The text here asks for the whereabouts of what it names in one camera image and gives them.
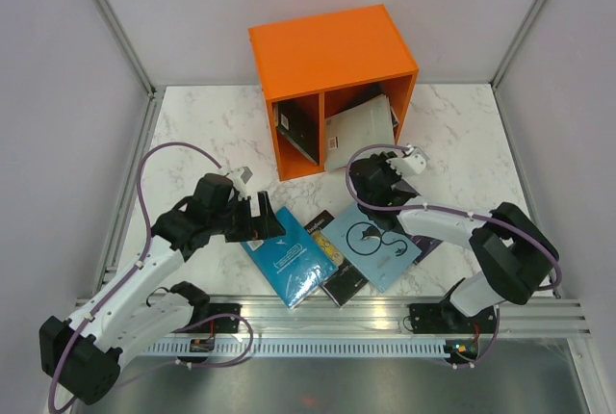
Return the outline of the pale green plastic file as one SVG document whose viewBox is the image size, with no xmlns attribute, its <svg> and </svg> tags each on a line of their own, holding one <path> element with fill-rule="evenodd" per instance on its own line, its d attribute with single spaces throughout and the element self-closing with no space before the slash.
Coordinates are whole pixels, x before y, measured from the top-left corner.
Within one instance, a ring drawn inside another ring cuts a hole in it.
<svg viewBox="0 0 616 414">
<path fill-rule="evenodd" d="M 394 144 L 390 108 L 387 100 L 376 97 L 360 106 L 325 120 L 326 171 L 343 168 L 350 157 L 372 144 Z"/>
</svg>

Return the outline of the navy blue hardcover book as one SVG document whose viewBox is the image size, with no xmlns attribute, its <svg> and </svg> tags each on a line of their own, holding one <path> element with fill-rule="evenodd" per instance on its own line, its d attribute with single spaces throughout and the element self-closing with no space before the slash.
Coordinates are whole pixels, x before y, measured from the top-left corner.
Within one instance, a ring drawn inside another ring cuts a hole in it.
<svg viewBox="0 0 616 414">
<path fill-rule="evenodd" d="M 381 88 L 379 83 L 372 83 L 372 84 L 368 84 L 366 85 L 362 90 L 360 90 L 359 93 L 355 94 L 350 101 L 347 103 L 346 105 L 346 109 L 349 110 L 351 108 L 357 107 L 362 105 L 365 102 L 368 102 L 372 99 L 375 99 L 376 97 L 380 97 L 383 96 L 389 105 L 390 108 L 390 116 L 391 116 L 391 121 L 392 121 L 392 126 L 393 129 L 396 130 L 398 128 L 399 125 L 399 120 L 398 120 L 398 116 L 394 110 L 393 104 L 389 98 L 389 96 L 386 94 L 386 92 L 384 91 L 384 89 Z"/>
</svg>

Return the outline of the dark green hardcover book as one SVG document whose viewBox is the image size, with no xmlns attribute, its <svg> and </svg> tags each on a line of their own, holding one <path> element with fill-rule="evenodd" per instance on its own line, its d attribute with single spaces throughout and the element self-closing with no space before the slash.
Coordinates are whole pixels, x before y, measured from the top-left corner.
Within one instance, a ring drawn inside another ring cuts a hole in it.
<svg viewBox="0 0 616 414">
<path fill-rule="evenodd" d="M 273 106 L 276 129 L 312 164 L 320 162 L 319 129 L 292 99 Z"/>
</svg>

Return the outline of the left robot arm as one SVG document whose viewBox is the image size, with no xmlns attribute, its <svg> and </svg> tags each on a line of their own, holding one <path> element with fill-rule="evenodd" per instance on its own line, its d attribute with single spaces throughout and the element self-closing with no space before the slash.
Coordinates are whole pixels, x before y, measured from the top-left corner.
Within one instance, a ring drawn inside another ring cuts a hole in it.
<svg viewBox="0 0 616 414">
<path fill-rule="evenodd" d="M 241 243 L 285 232 L 267 192 L 250 197 L 239 176 L 205 174 L 193 194 L 158 217 L 133 264 L 68 318 L 43 323 L 41 366 L 52 378 L 50 388 L 63 387 L 86 405 L 100 401 L 124 367 L 150 345 L 172 331 L 198 332 L 209 324 L 210 297 L 188 281 L 146 304 L 168 276 L 214 236 Z"/>
</svg>

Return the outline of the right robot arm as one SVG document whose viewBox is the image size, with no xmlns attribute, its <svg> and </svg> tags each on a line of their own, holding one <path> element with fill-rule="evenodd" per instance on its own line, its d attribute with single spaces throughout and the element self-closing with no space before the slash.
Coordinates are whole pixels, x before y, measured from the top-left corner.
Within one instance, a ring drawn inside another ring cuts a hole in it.
<svg viewBox="0 0 616 414">
<path fill-rule="evenodd" d="M 409 155 L 381 152 L 351 158 L 346 184 L 360 211 L 382 230 L 432 238 L 474 254 L 480 271 L 458 281 L 441 301 L 446 328 L 462 330 L 503 302 L 526 304 L 547 288 L 544 281 L 552 272 L 555 284 L 562 280 L 557 250 L 517 205 L 503 202 L 481 213 L 430 203 L 398 185 L 418 172 Z"/>
</svg>

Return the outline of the bright blue paperback book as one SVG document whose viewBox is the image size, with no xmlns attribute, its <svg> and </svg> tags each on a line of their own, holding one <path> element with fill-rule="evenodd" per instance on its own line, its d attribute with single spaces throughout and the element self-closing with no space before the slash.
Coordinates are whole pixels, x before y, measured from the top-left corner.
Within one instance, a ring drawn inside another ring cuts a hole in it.
<svg viewBox="0 0 616 414">
<path fill-rule="evenodd" d="M 284 236 L 242 242 L 242 247 L 286 307 L 293 309 L 337 267 L 287 207 L 275 216 L 286 230 Z"/>
</svg>

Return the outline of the light blue paperback book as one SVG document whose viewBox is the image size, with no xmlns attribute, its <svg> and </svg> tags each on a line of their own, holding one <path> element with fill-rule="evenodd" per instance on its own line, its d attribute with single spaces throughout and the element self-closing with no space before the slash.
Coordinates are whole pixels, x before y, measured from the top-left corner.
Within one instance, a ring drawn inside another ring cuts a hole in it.
<svg viewBox="0 0 616 414">
<path fill-rule="evenodd" d="M 379 293 L 392 287 L 422 253 L 408 236 L 380 229 L 354 204 L 322 232 Z"/>
</svg>

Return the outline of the purple galaxy cover book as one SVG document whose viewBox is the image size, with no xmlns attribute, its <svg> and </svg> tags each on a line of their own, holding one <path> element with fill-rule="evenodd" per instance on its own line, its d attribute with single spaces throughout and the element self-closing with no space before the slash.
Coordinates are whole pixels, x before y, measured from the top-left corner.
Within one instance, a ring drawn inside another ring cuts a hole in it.
<svg viewBox="0 0 616 414">
<path fill-rule="evenodd" d="M 420 195 L 419 192 L 405 180 L 398 182 L 396 187 L 404 192 L 411 193 L 414 197 Z M 442 243 L 439 240 L 426 236 L 407 234 L 407 238 L 420 250 L 420 254 L 414 260 L 415 265 L 420 264 L 426 256 L 428 256 Z"/>
</svg>

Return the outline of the black paperback book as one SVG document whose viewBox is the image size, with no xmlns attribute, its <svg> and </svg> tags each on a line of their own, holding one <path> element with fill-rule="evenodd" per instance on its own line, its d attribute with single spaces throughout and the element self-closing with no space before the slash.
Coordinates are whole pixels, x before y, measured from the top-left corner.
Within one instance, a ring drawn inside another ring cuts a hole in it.
<svg viewBox="0 0 616 414">
<path fill-rule="evenodd" d="M 334 263 L 336 270 L 322 282 L 321 289 L 338 307 L 343 307 L 368 284 L 368 279 L 323 235 L 322 230 L 333 220 L 334 217 L 323 210 L 304 229 Z"/>
</svg>

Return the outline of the orange two-compartment shelf box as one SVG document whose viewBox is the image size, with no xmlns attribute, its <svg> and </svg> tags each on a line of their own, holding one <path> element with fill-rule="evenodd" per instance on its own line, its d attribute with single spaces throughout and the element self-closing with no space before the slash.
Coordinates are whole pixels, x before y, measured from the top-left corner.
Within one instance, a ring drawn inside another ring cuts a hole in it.
<svg viewBox="0 0 616 414">
<path fill-rule="evenodd" d="M 277 130 L 275 107 L 288 101 L 316 125 L 327 148 L 328 117 L 373 88 L 404 120 L 420 69 L 384 5 L 306 16 L 249 28 L 280 180 L 322 173 Z"/>
</svg>

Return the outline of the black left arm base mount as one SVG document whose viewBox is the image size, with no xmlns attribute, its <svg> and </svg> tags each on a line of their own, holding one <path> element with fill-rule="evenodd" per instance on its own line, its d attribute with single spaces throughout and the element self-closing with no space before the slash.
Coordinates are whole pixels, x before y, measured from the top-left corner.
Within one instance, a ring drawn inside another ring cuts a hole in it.
<svg viewBox="0 0 616 414">
<path fill-rule="evenodd" d="M 239 303 L 209 303 L 196 307 L 182 332 L 201 333 L 206 336 L 218 334 L 235 334 L 239 329 L 239 320 L 231 314 L 240 316 L 242 306 Z"/>
</svg>

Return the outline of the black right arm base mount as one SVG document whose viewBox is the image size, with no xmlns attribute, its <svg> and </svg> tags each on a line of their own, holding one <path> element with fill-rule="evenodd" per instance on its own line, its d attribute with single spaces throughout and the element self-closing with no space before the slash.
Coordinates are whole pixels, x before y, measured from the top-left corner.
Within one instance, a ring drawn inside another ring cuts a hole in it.
<svg viewBox="0 0 616 414">
<path fill-rule="evenodd" d="M 483 335 L 496 330 L 496 312 L 486 308 L 473 317 L 466 317 L 452 306 L 440 303 L 408 305 L 411 331 L 419 335 Z"/>
</svg>

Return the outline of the aluminium frame rail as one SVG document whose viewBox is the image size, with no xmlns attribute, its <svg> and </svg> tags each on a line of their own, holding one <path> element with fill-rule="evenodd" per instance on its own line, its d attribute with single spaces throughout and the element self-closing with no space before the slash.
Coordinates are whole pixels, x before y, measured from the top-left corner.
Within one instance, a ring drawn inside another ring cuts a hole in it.
<svg viewBox="0 0 616 414">
<path fill-rule="evenodd" d="M 212 302 L 239 304 L 241 315 L 264 336 L 393 335 L 413 330 L 415 319 L 410 316 L 410 306 L 439 301 L 446 289 L 476 272 L 476 261 L 467 257 L 454 258 L 451 265 L 439 259 L 426 260 L 411 267 L 384 295 L 370 286 L 339 308 L 325 293 L 315 292 L 289 309 L 256 267 L 247 266 L 238 274 L 221 277 L 223 292 L 213 294 Z M 500 306 L 500 336 L 504 338 L 590 335 L 581 304 L 574 299 L 541 292 L 526 305 Z"/>
</svg>

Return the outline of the corner frame post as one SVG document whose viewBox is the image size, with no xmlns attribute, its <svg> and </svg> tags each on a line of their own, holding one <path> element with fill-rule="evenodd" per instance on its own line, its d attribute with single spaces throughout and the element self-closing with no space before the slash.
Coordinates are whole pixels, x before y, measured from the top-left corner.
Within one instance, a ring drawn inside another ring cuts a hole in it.
<svg viewBox="0 0 616 414">
<path fill-rule="evenodd" d="M 133 43 L 127 36 L 117 14 L 109 0 L 92 0 L 103 22 L 109 29 L 123 57 L 135 74 L 139 84 L 148 98 L 153 98 L 157 89 L 146 72 Z"/>
<path fill-rule="evenodd" d="M 513 39 L 510 41 L 508 47 L 506 48 L 504 55 L 502 56 L 495 71 L 495 74 L 490 81 L 490 86 L 493 92 L 496 92 L 500 87 L 505 76 L 507 75 L 509 68 L 513 64 L 520 49 L 523 47 L 527 37 L 537 23 L 543 10 L 548 5 L 548 2 L 549 0 L 532 0 L 530 7 L 526 11 L 526 14 L 522 19 L 522 22 L 519 25 L 518 29 L 516 30 Z"/>
</svg>

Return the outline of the left corner frame post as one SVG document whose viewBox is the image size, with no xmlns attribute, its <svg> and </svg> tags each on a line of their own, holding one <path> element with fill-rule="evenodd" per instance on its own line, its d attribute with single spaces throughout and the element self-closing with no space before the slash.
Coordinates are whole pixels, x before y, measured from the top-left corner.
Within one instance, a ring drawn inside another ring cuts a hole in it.
<svg viewBox="0 0 616 414">
<path fill-rule="evenodd" d="M 127 36 L 117 14 L 109 0 L 92 0 L 103 22 L 109 29 L 123 57 L 135 74 L 139 84 L 148 98 L 153 98 L 157 89 L 146 72 L 133 43 Z"/>
</svg>

